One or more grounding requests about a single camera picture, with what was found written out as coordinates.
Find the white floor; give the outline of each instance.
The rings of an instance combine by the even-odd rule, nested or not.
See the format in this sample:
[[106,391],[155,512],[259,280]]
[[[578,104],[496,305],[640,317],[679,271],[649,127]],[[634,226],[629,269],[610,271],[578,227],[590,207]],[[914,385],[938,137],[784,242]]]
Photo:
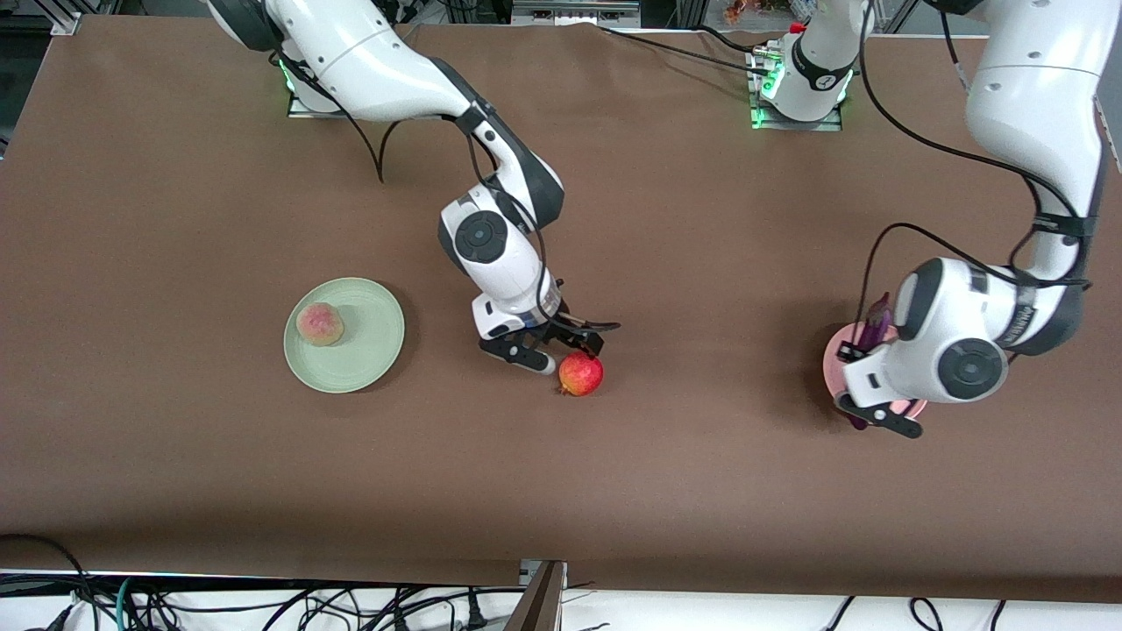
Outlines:
[[[460,588],[432,589],[440,595]],[[330,597],[334,591],[325,591]],[[210,592],[175,594],[168,601],[190,607],[229,607],[279,603],[295,591]],[[393,595],[392,589],[362,589],[356,596],[361,610],[374,611]],[[500,629],[502,618],[509,615],[517,594],[493,594],[479,597],[485,618]],[[693,594],[670,592],[609,592],[571,589],[565,592],[562,606],[562,631],[587,631],[608,623],[606,631],[822,631],[829,623],[842,596],[778,596],[758,594]],[[988,631],[994,601],[932,600],[946,631]],[[43,629],[70,603],[66,596],[0,598],[0,631]],[[347,597],[335,604],[350,609]],[[456,603],[457,629],[467,622],[466,601]],[[275,609],[242,613],[180,613],[183,631],[261,631]],[[926,618],[926,610],[920,607]],[[272,631],[295,631],[304,612],[292,607]],[[449,629],[452,610],[434,606],[407,618],[411,631],[444,631]],[[928,624],[934,622],[927,618]],[[350,628],[355,628],[351,619]],[[104,631],[116,631],[116,624],[102,615]],[[90,606],[74,609],[66,631],[92,631]],[[347,631],[348,624],[337,618],[319,615],[307,631]],[[838,631],[922,631],[912,620],[908,598],[858,597],[854,601]],[[1010,602],[997,623],[999,631],[1122,631],[1122,605]]]

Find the cable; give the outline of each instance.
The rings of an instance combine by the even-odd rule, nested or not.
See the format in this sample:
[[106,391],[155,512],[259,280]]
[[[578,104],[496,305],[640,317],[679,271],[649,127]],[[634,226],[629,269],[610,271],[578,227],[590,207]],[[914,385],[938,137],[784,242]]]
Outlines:
[[742,46],[741,44],[737,44],[736,42],[733,42],[732,39],[725,37],[724,33],[721,33],[721,31],[719,31],[716,28],[712,28],[710,26],[703,25],[703,24],[699,24],[699,25],[697,25],[695,27],[691,27],[690,30],[700,30],[700,31],[703,31],[703,33],[708,33],[709,35],[711,35],[711,36],[716,37],[718,40],[720,40],[720,43],[724,44],[725,46],[728,46],[729,48],[732,48],[734,51],[739,51],[741,53],[747,53],[749,55],[752,54],[752,51],[756,46],[763,46],[763,45],[767,44],[767,40],[764,39],[760,44],[753,44],[752,46]]
[[946,11],[939,11],[939,21],[942,22],[942,38],[947,43],[947,53],[950,54],[950,61],[955,64],[955,73],[958,74],[958,82],[963,84],[963,90],[968,93],[971,91],[971,80],[966,77],[966,71],[963,70],[963,64],[958,62],[958,52],[955,51],[955,43],[950,40],[950,25],[947,24]]
[[[351,588],[340,589],[338,594],[335,594],[334,596],[331,596],[327,601],[322,601],[322,602],[319,601],[318,598],[305,598],[304,600],[304,615],[301,616],[300,623],[296,625],[296,629],[298,631],[303,631],[304,629],[307,629],[307,625],[309,625],[309,623],[312,622],[312,619],[315,618],[316,615],[323,613],[323,614],[327,614],[327,615],[332,615],[332,616],[342,619],[347,623],[347,631],[350,631],[350,629],[351,629],[350,621],[347,620],[346,618],[343,618],[342,615],[340,615],[337,612],[328,611],[328,607],[331,606],[332,602],[339,600],[344,594],[351,593],[353,589],[351,589]],[[309,607],[307,606],[307,602],[309,601],[312,601],[312,602],[316,603],[318,606],[315,609]]]
[[449,9],[456,9],[457,11],[475,11],[476,9],[479,8],[480,1],[481,0],[476,0],[475,4],[467,4],[467,2],[465,2],[465,4],[466,4],[465,7],[457,7],[457,6],[452,4],[452,3],[450,3],[448,0],[436,0],[438,3],[443,4],[443,6],[448,7]]
[[128,592],[132,577],[121,582],[121,587],[117,591],[117,631],[125,631],[125,594]]
[[997,631],[997,619],[1001,618],[1003,611],[1005,611],[1005,601],[997,601],[997,609],[993,610],[993,615],[990,616],[990,631]]
[[288,611],[289,609],[293,607],[293,605],[303,601],[313,593],[319,592],[320,589],[329,589],[331,587],[337,587],[337,586],[339,586],[338,583],[321,585],[316,587],[309,587],[307,589],[304,589],[301,593],[296,594],[295,596],[288,598],[287,601],[284,602],[284,604],[277,607],[275,612],[273,612],[273,615],[269,616],[269,619],[265,622],[265,627],[261,627],[261,631],[268,631],[274,624],[276,624],[277,620],[280,620],[280,616],[284,615],[284,612]]
[[[916,611],[917,603],[923,603],[925,605],[927,605],[927,609],[931,611],[931,615],[935,616],[935,627],[931,627],[928,623],[923,622],[923,619],[919,616],[919,612]],[[911,612],[912,620],[916,621],[916,624],[919,624],[927,631],[942,631],[942,620],[939,620],[939,612],[936,611],[935,605],[931,604],[931,601],[927,598],[912,598],[908,601],[908,611]]]
[[[56,552],[61,554],[66,558],[66,563],[71,564],[74,571],[77,574],[79,582],[81,583],[82,589],[85,592],[86,597],[91,603],[95,603],[95,596],[93,589],[90,587],[89,575],[82,569],[82,564],[77,563],[77,558],[66,549],[65,546],[50,539],[48,537],[42,537],[39,534],[27,534],[24,532],[9,532],[0,534],[0,541],[30,541],[33,543],[39,543],[40,546],[46,546],[53,548]],[[101,616],[98,615],[96,604],[93,605],[93,629],[94,631],[101,630]]]
[[[927,228],[923,228],[921,226],[917,226],[914,223],[909,223],[907,221],[896,221],[895,223],[890,223],[888,227],[885,227],[883,230],[881,230],[881,234],[876,236],[876,240],[873,241],[873,247],[868,250],[868,258],[865,260],[865,273],[864,273],[864,275],[862,277],[862,281],[861,281],[861,298],[857,300],[857,316],[854,318],[854,324],[857,324],[857,323],[861,322],[861,317],[865,312],[865,300],[866,300],[866,298],[868,298],[868,277],[870,277],[870,274],[872,273],[872,269],[873,269],[873,260],[876,258],[876,252],[881,247],[881,241],[884,240],[884,237],[886,237],[889,235],[889,232],[891,232],[891,231],[893,231],[893,230],[895,230],[898,228],[903,228],[903,229],[907,229],[907,230],[911,230],[913,232],[919,232],[920,235],[927,237],[928,239],[931,239],[932,241],[939,244],[944,248],[950,250],[951,253],[954,253],[956,256],[958,256],[959,258],[962,258],[966,263],[969,263],[971,265],[973,265],[973,266],[975,266],[975,267],[977,267],[980,269],[984,269],[987,274],[996,276],[997,278],[1000,278],[1002,281],[1005,281],[1006,283],[1010,283],[1011,285],[1014,285],[1014,286],[1033,286],[1033,287],[1037,287],[1037,289],[1057,287],[1057,286],[1084,286],[1084,287],[1086,287],[1087,284],[1088,284],[1087,281],[1083,280],[1083,278],[1073,278],[1073,280],[1063,280],[1061,278],[1061,280],[1058,280],[1058,281],[1040,281],[1040,280],[1031,278],[1031,277],[1029,277],[1029,278],[1018,278],[1017,276],[1009,276],[1009,275],[1006,275],[1006,274],[1004,274],[1002,272],[999,272],[994,267],[992,267],[990,265],[986,265],[985,263],[982,263],[977,258],[974,258],[973,256],[971,256],[969,254],[967,254],[964,249],[962,249],[958,246],[951,244],[950,241],[944,239],[942,237],[936,235],[935,232],[928,230]],[[853,337],[850,338],[849,344],[855,344],[856,342],[856,336],[857,336],[857,328],[854,327]]]
[[[475,589],[475,593],[476,594],[521,594],[521,593],[523,593],[525,591],[526,591],[525,587],[485,587],[485,588]],[[433,597],[430,597],[430,598],[425,598],[423,601],[417,601],[415,603],[410,603],[408,606],[405,606],[405,607],[401,609],[401,616],[404,619],[405,616],[412,615],[412,614],[414,614],[414,613],[416,613],[416,612],[419,612],[421,610],[425,610],[425,609],[429,609],[429,607],[432,607],[432,606],[436,606],[436,605],[440,605],[440,604],[444,604],[444,603],[450,603],[451,601],[454,601],[454,600],[458,600],[458,598],[463,598],[467,595],[468,595],[468,592],[459,592],[459,593],[456,593],[456,594],[449,594],[447,596],[433,596]],[[389,620],[384,625],[381,625],[380,628],[378,628],[377,631],[388,631],[388,629],[393,624],[394,624],[394,621]]]
[[[863,22],[863,28],[867,27],[867,25],[868,25],[868,18],[870,18],[870,16],[872,13],[873,13],[873,3],[870,2],[868,7],[866,7],[866,9],[865,9],[865,19],[864,19],[864,22]],[[941,145],[939,143],[936,143],[935,140],[929,140],[929,139],[925,138],[923,136],[920,136],[919,134],[917,134],[917,132],[912,131],[911,129],[909,129],[904,124],[900,122],[899,120],[896,120],[895,117],[893,117],[891,113],[889,113],[889,110],[884,109],[884,106],[881,104],[881,100],[877,99],[876,94],[873,92],[873,86],[870,84],[870,81],[868,81],[868,70],[865,67],[865,39],[864,38],[861,39],[861,44],[857,46],[857,61],[858,61],[858,64],[861,65],[861,81],[862,81],[862,83],[865,84],[865,92],[868,93],[868,100],[872,101],[873,107],[876,108],[876,111],[879,111],[881,113],[881,116],[883,116],[885,118],[885,120],[888,120],[890,124],[892,124],[893,127],[895,127],[901,132],[903,132],[904,136],[908,136],[912,140],[916,140],[916,141],[922,144],[922,145],[926,145],[926,146],[928,146],[928,147],[930,147],[932,149],[938,149],[940,152],[948,153],[948,154],[950,154],[953,156],[963,157],[963,158],[971,159],[971,161],[974,161],[974,162],[981,162],[982,164],[988,164],[990,166],[995,166],[997,168],[1001,168],[1001,170],[1004,170],[1004,171],[1009,171],[1010,173],[1015,173],[1015,174],[1020,175],[1021,177],[1026,177],[1026,179],[1028,179],[1028,180],[1030,180],[1030,181],[1039,184],[1042,189],[1045,189],[1049,193],[1056,195],[1056,199],[1059,200],[1059,202],[1064,205],[1065,209],[1067,209],[1068,214],[1070,214],[1072,217],[1078,217],[1078,213],[1075,211],[1075,207],[1072,205],[1072,202],[1068,201],[1068,199],[1064,195],[1064,193],[1061,193],[1059,191],[1059,189],[1057,189],[1050,182],[1043,180],[1042,177],[1036,175],[1034,173],[1026,171],[1026,170],[1023,170],[1023,168],[1021,168],[1019,166],[1001,162],[999,159],[993,159],[993,158],[988,158],[988,157],[985,157],[985,156],[980,156],[977,154],[972,154],[969,152],[964,152],[962,149],[956,149],[954,147],[948,147],[946,145]]]
[[[873,8],[873,6],[870,4],[865,9],[865,17],[864,17],[864,24],[865,25],[868,24],[868,18],[872,15],[872,8]],[[912,138],[914,140],[918,140],[922,145],[926,145],[928,147],[931,147],[931,148],[935,148],[935,149],[939,149],[941,152],[946,152],[948,154],[951,154],[951,155],[955,155],[955,156],[958,156],[958,157],[965,157],[967,159],[972,159],[972,161],[975,161],[975,162],[981,162],[983,164],[988,164],[991,166],[996,166],[999,168],[1002,168],[1002,170],[1005,170],[1005,171],[1010,171],[1012,173],[1017,173],[1018,175],[1020,175],[1026,181],[1027,184],[1029,184],[1029,190],[1032,193],[1033,203],[1037,205],[1037,213],[1039,213],[1040,210],[1041,210],[1040,209],[1040,195],[1037,193],[1036,188],[1032,186],[1031,183],[1037,183],[1040,186],[1042,186],[1043,189],[1046,189],[1047,191],[1049,191],[1050,193],[1052,193],[1054,195],[1056,195],[1056,198],[1067,209],[1068,213],[1072,217],[1077,217],[1077,213],[1075,211],[1075,207],[1072,205],[1072,203],[1067,200],[1067,198],[1065,198],[1063,195],[1063,193],[1060,193],[1059,190],[1056,189],[1054,185],[1051,185],[1050,183],[1043,181],[1042,179],[1038,177],[1037,175],[1034,175],[1034,174],[1032,174],[1032,173],[1030,173],[1028,171],[1024,171],[1023,168],[1020,168],[1018,166],[1013,166],[1011,164],[1006,164],[1006,163],[1003,163],[1003,162],[1000,162],[1000,161],[995,161],[995,159],[992,159],[992,158],[987,158],[987,157],[984,157],[984,156],[980,156],[980,155],[971,154],[971,153],[963,152],[963,150],[959,150],[959,149],[955,149],[955,148],[948,147],[946,145],[940,145],[939,143],[936,143],[934,140],[929,140],[929,139],[925,138],[923,136],[920,136],[919,134],[917,134],[917,132],[912,131],[911,129],[909,129],[902,122],[900,122],[899,120],[896,120],[891,113],[889,113],[889,111],[886,109],[884,109],[884,106],[881,104],[880,100],[876,98],[876,94],[873,92],[873,86],[870,84],[868,72],[867,72],[866,66],[865,66],[865,40],[864,39],[861,40],[861,44],[857,47],[857,60],[858,60],[858,65],[861,67],[861,79],[862,79],[862,82],[865,84],[865,91],[868,93],[868,99],[870,99],[870,101],[872,101],[873,107],[876,108],[876,110],[881,113],[881,116],[883,116],[890,124],[892,124],[893,127],[895,127],[896,129],[899,129],[900,131],[902,131],[905,136],[908,136],[909,138]],[[872,272],[873,260],[876,257],[876,252],[877,252],[877,249],[879,249],[879,247],[881,245],[881,241],[884,239],[884,237],[889,232],[891,232],[892,230],[894,230],[896,228],[907,228],[909,230],[913,230],[916,232],[919,232],[920,235],[923,235],[925,237],[934,240],[935,243],[939,244],[940,246],[942,246],[942,247],[947,248],[948,250],[953,252],[955,255],[957,255],[958,257],[963,258],[964,260],[966,260],[971,265],[974,265],[975,267],[984,269],[986,273],[992,274],[993,276],[996,276],[997,278],[1001,278],[1002,281],[1005,281],[1006,283],[1010,283],[1010,284],[1012,284],[1014,286],[1033,286],[1033,287],[1037,287],[1037,289],[1054,287],[1054,286],[1082,286],[1082,287],[1084,287],[1086,290],[1091,285],[1091,283],[1086,278],[1060,278],[1060,280],[1055,280],[1055,281],[1042,281],[1042,280],[1032,278],[1030,276],[1026,276],[1024,274],[1021,274],[1020,271],[1015,266],[1013,266],[1013,265],[1011,265],[1011,268],[1013,269],[1014,275],[1010,276],[1010,275],[1006,275],[1006,274],[1004,274],[1002,272],[996,271],[994,267],[992,267],[990,265],[986,265],[986,264],[982,263],[977,258],[971,256],[969,254],[967,254],[963,249],[954,246],[949,241],[942,239],[941,237],[939,237],[938,235],[936,235],[936,234],[927,230],[926,228],[921,228],[919,226],[916,226],[913,223],[908,223],[908,222],[896,222],[896,223],[890,225],[889,227],[886,227],[884,230],[881,231],[881,234],[876,237],[876,240],[873,243],[872,249],[870,249],[870,252],[868,252],[868,258],[865,262],[865,272],[864,272],[864,275],[863,275],[863,278],[862,278],[862,286],[861,286],[861,298],[857,301],[857,314],[854,318],[854,324],[857,324],[857,323],[861,322],[862,314],[864,313],[864,310],[865,310],[865,300],[866,300],[867,294],[868,294],[868,278],[870,278],[870,274]],[[1021,241],[1018,243],[1018,245],[1013,248],[1013,252],[1010,254],[1010,259],[1011,260],[1013,258],[1015,258],[1017,254],[1020,253],[1021,248],[1024,247],[1024,245],[1031,238],[1031,235],[1032,235],[1032,232],[1030,231],[1029,235],[1027,235],[1026,238],[1022,238]],[[854,330],[853,330],[853,336],[850,338],[850,344],[854,344],[856,341],[856,335],[857,335],[857,327],[855,326]]]
[[260,605],[243,605],[237,607],[185,607],[181,605],[175,605],[167,603],[165,601],[165,606],[172,611],[182,611],[184,613],[240,613],[246,611],[257,611],[263,609],[273,609],[283,605],[284,603],[265,603]]
[[424,587],[410,587],[404,592],[399,591],[395,593],[393,600],[390,600],[389,603],[386,604],[386,606],[384,606],[376,614],[374,614],[370,618],[369,622],[360,627],[359,631],[371,631],[375,627],[377,627],[378,622],[380,622],[381,619],[386,616],[387,612],[394,610],[395,607],[399,607],[402,601],[411,598],[420,594],[421,592],[424,592],[424,589],[425,589]]
[[[264,21],[265,24],[269,24],[269,17],[265,8],[265,2],[259,2],[258,6],[260,8],[261,21]],[[385,180],[381,179],[381,161],[379,161],[377,154],[374,153],[374,146],[370,145],[370,139],[366,137],[366,132],[362,131],[361,127],[359,127],[358,122],[355,120],[355,117],[352,117],[351,113],[347,111],[347,108],[344,108],[328,90],[325,90],[322,85],[320,85],[319,79],[309,75],[306,72],[304,72],[304,68],[300,64],[292,61],[288,57],[288,55],[286,55],[284,51],[279,47],[279,45],[273,52],[276,54],[277,57],[280,58],[282,62],[284,62],[285,64],[284,67],[288,72],[293,73],[297,79],[300,79],[305,85],[314,90],[318,94],[334,103],[335,107],[339,108],[339,111],[343,112],[343,116],[347,117],[348,121],[350,121],[351,127],[353,127],[355,130],[358,131],[358,135],[362,138],[362,144],[366,145],[366,150],[370,153],[370,159],[374,161],[374,170],[378,174],[378,182],[385,183]]]
[[834,614],[834,621],[830,622],[829,627],[822,631],[837,631],[838,624],[842,623],[842,616],[845,615],[846,610],[849,609],[849,605],[853,604],[853,601],[856,600],[856,597],[857,596],[846,596],[846,600],[842,602],[842,606],[838,607],[837,613]]
[[696,60],[702,60],[702,61],[710,62],[710,63],[714,63],[714,64],[717,64],[717,65],[721,65],[721,66],[726,66],[726,67],[730,67],[730,68],[736,68],[736,70],[746,72],[748,74],[758,74],[760,76],[765,76],[767,74],[767,71],[765,71],[764,68],[748,67],[748,66],[746,66],[744,64],[734,64],[733,62],[726,62],[725,60],[718,60],[717,57],[710,57],[708,55],[702,55],[700,53],[695,53],[692,51],[687,51],[684,48],[678,48],[675,46],[670,46],[668,44],[662,44],[661,42],[654,42],[652,39],[644,39],[642,37],[636,37],[636,36],[631,35],[628,33],[620,33],[618,30],[611,30],[610,28],[603,27],[603,26],[597,27],[597,28],[599,28],[600,30],[603,30],[605,33],[610,33],[611,35],[615,35],[617,37],[623,37],[624,39],[632,39],[632,40],[635,40],[635,42],[640,42],[640,43],[646,44],[647,46],[654,46],[655,48],[663,48],[665,51],[671,51],[671,52],[678,53],[679,55],[686,55],[688,57],[693,57]]
[[475,136],[468,136],[468,152],[471,154],[471,168],[476,173],[476,180],[478,180],[479,183],[484,185],[484,188],[493,191],[496,195],[505,195],[511,202],[513,202],[516,207],[518,207],[518,211],[526,219],[526,221],[530,222],[531,228],[533,228],[534,234],[537,236],[537,249],[539,249],[539,253],[542,256],[542,264],[541,264],[541,266],[539,267],[539,271],[537,271],[537,290],[534,292],[534,302],[535,302],[535,307],[537,308],[537,310],[553,326],[555,326],[558,328],[561,328],[561,329],[564,329],[564,330],[567,330],[567,331],[569,331],[571,333],[577,333],[577,335],[597,333],[597,332],[605,332],[605,331],[614,331],[614,330],[618,329],[620,327],[619,322],[590,322],[590,321],[585,321],[583,326],[573,326],[573,324],[568,324],[565,322],[561,322],[555,317],[550,316],[549,313],[546,313],[545,308],[542,305],[542,287],[545,286],[545,269],[546,269],[546,263],[545,263],[545,238],[542,236],[542,230],[537,226],[537,221],[534,219],[533,213],[531,213],[528,210],[526,210],[526,207],[523,205],[523,203],[521,201],[518,201],[518,198],[516,198],[516,196],[507,193],[506,191],[503,190],[502,186],[499,186],[497,184],[491,184],[490,182],[484,180],[482,173],[479,172],[479,161],[476,158],[476,145],[475,145],[475,140],[476,140]]

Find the pink bowl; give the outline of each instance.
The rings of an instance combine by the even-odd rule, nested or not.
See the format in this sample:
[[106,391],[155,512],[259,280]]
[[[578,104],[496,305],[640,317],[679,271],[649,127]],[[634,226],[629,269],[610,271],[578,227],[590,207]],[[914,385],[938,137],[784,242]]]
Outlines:
[[[865,323],[862,322],[856,324],[857,337],[861,337],[862,329],[865,328]],[[845,374],[842,372],[842,366],[845,364],[838,359],[838,349],[842,348],[842,341],[848,341],[853,335],[854,324],[848,324],[842,328],[838,332],[834,333],[830,338],[829,344],[826,345],[826,354],[822,355],[822,377],[826,378],[826,388],[830,391],[830,397],[837,400],[838,395],[845,392]],[[889,327],[889,332],[884,336],[885,341],[896,338],[896,328]],[[903,414],[910,405],[910,401],[894,401],[891,405],[893,412],[898,414]],[[912,408],[911,413],[908,414],[909,419],[914,420],[920,412],[927,408],[927,401],[920,400],[916,402]]]

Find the light green plate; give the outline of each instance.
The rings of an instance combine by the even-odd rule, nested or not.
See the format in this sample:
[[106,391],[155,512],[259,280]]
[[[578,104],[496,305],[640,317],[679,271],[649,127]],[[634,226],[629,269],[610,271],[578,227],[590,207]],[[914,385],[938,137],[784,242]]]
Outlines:
[[[312,346],[296,330],[296,316],[313,302],[334,307],[343,320],[343,337],[331,346]],[[378,381],[404,340],[405,317],[389,290],[366,278],[335,278],[296,303],[284,330],[284,356],[305,385],[339,394]]]

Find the robotic arm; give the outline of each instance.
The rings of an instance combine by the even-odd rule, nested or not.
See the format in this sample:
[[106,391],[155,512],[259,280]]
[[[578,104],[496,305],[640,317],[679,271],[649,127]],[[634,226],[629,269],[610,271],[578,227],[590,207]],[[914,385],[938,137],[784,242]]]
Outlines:
[[410,49],[369,0],[208,4],[228,35],[254,51],[277,52],[306,107],[380,122],[439,117],[495,158],[495,173],[448,204],[438,226],[449,258],[482,291],[472,313],[485,351],[550,374],[555,364],[537,350],[540,342],[600,350],[596,330],[559,320],[567,317],[560,283],[527,239],[561,213],[561,181],[459,73]]
[[[987,152],[1040,182],[1030,182],[1039,208],[1027,269],[928,260],[900,287],[899,338],[846,364],[838,408],[912,438],[919,426],[894,413],[893,401],[988,396],[1005,381],[1006,351],[1047,353],[1079,326],[1080,280],[1107,164],[1093,98],[1122,9],[1122,0],[927,2],[990,25],[966,124]],[[784,38],[790,63],[764,97],[791,118],[826,116],[867,34],[865,8],[862,0],[820,0],[806,33]]]

